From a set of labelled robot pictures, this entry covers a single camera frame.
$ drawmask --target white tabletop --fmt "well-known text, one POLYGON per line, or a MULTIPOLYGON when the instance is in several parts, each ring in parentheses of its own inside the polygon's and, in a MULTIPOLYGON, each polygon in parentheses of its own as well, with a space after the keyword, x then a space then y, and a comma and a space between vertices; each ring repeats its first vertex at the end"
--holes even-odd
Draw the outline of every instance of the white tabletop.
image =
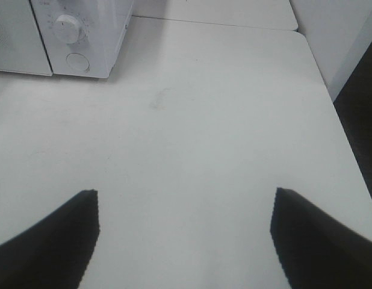
POLYGON ((289 0, 135 0, 134 15, 279 30, 298 28, 289 0))
POLYGON ((308 44, 133 18, 110 79, 0 73, 0 243, 99 190, 81 288, 289 288, 276 187, 372 240, 372 201, 308 44))

